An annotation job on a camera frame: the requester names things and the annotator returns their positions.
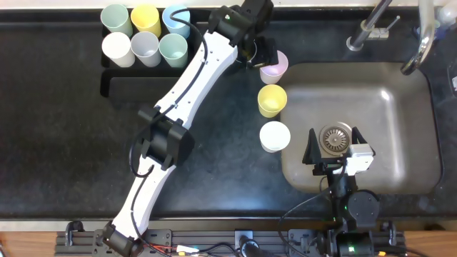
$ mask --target countertop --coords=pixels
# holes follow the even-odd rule
[[[37,12],[4,11],[0,19],[0,219],[113,218],[134,180],[127,153],[145,124],[137,115],[144,103],[113,104],[100,95],[97,10]],[[418,12],[389,9],[381,23],[398,12],[403,16],[389,39],[367,42],[360,52],[349,51],[346,39],[368,16],[366,9],[279,11],[264,34],[275,38],[291,66],[402,62],[418,46],[411,33]],[[441,182],[426,195],[381,195],[381,218],[457,216],[457,98],[448,78],[456,42],[456,34],[447,35],[421,67],[431,85]],[[455,69],[450,72],[457,76]],[[152,219],[278,217],[313,196],[288,184],[280,153],[261,148],[258,132],[269,121],[258,112],[262,86],[256,70],[215,83],[191,127],[196,148],[166,181]],[[330,210],[317,200],[296,215],[325,219]]]

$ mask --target light blue cup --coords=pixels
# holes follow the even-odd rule
[[[183,36],[185,39],[189,37],[191,34],[191,28],[189,26],[182,24],[181,22],[174,21],[170,19],[170,14],[174,11],[186,9],[184,5],[173,5],[166,7],[164,12],[162,13],[162,19],[164,20],[166,28],[170,31],[170,34],[178,34]],[[191,20],[191,13],[189,11],[183,11],[181,13],[175,14],[174,17],[177,19],[181,19],[187,22]]]

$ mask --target wooden surface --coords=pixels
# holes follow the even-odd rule
[[[55,240],[55,232],[0,232],[7,257],[52,257]],[[457,256],[457,232],[409,231],[406,242],[409,248],[430,257]]]

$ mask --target cup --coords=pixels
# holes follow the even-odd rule
[[[120,67],[130,67],[135,62],[134,53],[130,49],[129,37],[121,32],[113,32],[101,43],[101,50]]]
[[[164,24],[165,24],[166,28],[170,31],[170,33],[181,35],[185,39],[187,39],[189,37],[189,35],[191,34],[191,28],[179,21],[172,20],[170,18],[170,15],[174,11],[178,11],[178,10],[182,10],[182,9],[186,9],[186,8],[187,7],[185,7],[184,5],[173,5],[173,6],[166,7],[164,12],[162,13],[162,20],[164,21]],[[183,12],[177,13],[177,14],[173,15],[173,17],[187,21],[187,22],[191,21],[191,13],[189,11],[183,11]]]
[[[165,35],[160,40],[159,51],[173,68],[182,68],[187,64],[187,41],[181,35]]]
[[[135,7],[131,12],[131,22],[139,31],[149,31],[160,37],[159,11],[154,5],[142,4]]]
[[[260,78],[265,84],[276,84],[287,71],[288,60],[283,52],[278,51],[278,64],[260,68]]]
[[[159,39],[151,32],[144,31],[135,34],[131,38],[131,50],[148,67],[160,64]]]
[[[266,118],[273,118],[286,106],[287,94],[278,85],[266,85],[257,96],[258,109]]]
[[[112,4],[100,14],[101,23],[111,32],[121,32],[130,37],[134,30],[131,27],[129,11],[121,4]]]
[[[270,121],[263,125],[259,136],[262,148],[269,153],[284,149],[291,141],[291,132],[279,121]]]

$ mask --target sink basin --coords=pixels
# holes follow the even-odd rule
[[[320,176],[301,163],[314,128],[323,157],[347,151],[356,126],[376,156],[357,173],[359,188],[376,193],[428,193],[441,177],[430,89],[426,77],[396,63],[320,63],[292,66],[281,79],[288,102],[281,122],[291,132],[282,151],[288,182],[317,192]]]

